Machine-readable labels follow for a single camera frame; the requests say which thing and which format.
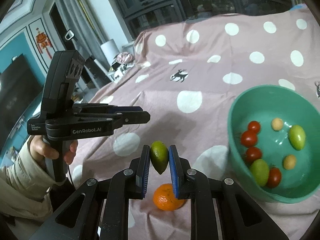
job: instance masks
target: red tomato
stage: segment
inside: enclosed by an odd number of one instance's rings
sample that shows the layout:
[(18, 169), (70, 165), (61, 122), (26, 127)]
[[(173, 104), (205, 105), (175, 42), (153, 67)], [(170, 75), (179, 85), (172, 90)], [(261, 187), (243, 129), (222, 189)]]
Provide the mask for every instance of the red tomato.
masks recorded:
[(262, 152), (257, 147), (250, 147), (245, 152), (245, 160), (249, 164), (261, 158), (262, 158)]
[(248, 130), (254, 131), (255, 133), (259, 133), (261, 129), (260, 123), (257, 121), (251, 121), (248, 124)]
[(255, 146), (258, 142), (257, 134), (254, 131), (248, 130), (241, 135), (241, 144), (247, 148)]
[(271, 168), (269, 172), (269, 179), (267, 182), (267, 187), (275, 188), (277, 187), (282, 179), (281, 171), (278, 168)]

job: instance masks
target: human hand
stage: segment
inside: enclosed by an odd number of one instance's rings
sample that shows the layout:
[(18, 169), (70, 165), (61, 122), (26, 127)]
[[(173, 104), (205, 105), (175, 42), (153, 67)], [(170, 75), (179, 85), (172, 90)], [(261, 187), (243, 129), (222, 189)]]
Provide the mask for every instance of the human hand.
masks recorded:
[[(78, 140), (75, 140), (70, 145), (70, 151), (66, 152), (63, 159), (70, 165), (76, 156), (76, 150), (78, 147)], [(50, 145), (42, 141), (41, 135), (36, 135), (30, 143), (30, 153), (33, 159), (40, 164), (44, 158), (56, 160), (59, 158), (57, 150), (53, 149)]]

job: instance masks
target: silver bolt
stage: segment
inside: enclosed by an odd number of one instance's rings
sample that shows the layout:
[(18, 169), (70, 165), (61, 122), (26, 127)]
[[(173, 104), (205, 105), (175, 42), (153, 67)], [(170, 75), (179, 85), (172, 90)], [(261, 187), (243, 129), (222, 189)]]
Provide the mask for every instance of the silver bolt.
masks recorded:
[(88, 179), (87, 180), (87, 185), (88, 186), (93, 186), (94, 184), (96, 184), (97, 183), (97, 181), (95, 180), (95, 179)]
[(187, 170), (187, 173), (189, 175), (195, 175), (197, 173), (197, 171), (195, 169), (189, 169), (189, 170)]
[(133, 173), (133, 170), (131, 170), (131, 169), (126, 169), (123, 171), (123, 174), (126, 176), (131, 175), (132, 173)]
[(233, 184), (233, 179), (226, 178), (224, 180), (224, 183), (227, 184), (227, 185), (232, 185)]

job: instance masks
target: chinese knot decoration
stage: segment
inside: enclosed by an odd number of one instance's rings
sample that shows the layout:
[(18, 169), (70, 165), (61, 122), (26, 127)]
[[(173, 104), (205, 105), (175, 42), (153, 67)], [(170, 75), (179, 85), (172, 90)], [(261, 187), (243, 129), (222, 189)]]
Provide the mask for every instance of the chinese knot decoration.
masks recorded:
[(44, 32), (40, 32), (39, 28), (36, 28), (36, 30), (38, 31), (38, 35), (36, 36), (36, 41), (37, 41), (39, 52), (43, 54), (43, 49), (45, 49), (49, 58), (52, 59), (52, 56), (47, 48), (47, 47), (52, 48), (52, 44), (49, 37)]

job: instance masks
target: black tv screen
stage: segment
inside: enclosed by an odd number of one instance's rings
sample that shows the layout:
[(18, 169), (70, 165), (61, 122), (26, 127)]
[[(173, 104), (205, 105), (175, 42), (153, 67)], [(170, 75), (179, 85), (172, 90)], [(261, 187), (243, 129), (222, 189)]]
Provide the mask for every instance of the black tv screen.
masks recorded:
[(16, 122), (41, 90), (42, 86), (23, 55), (17, 57), (0, 75), (1, 149)]

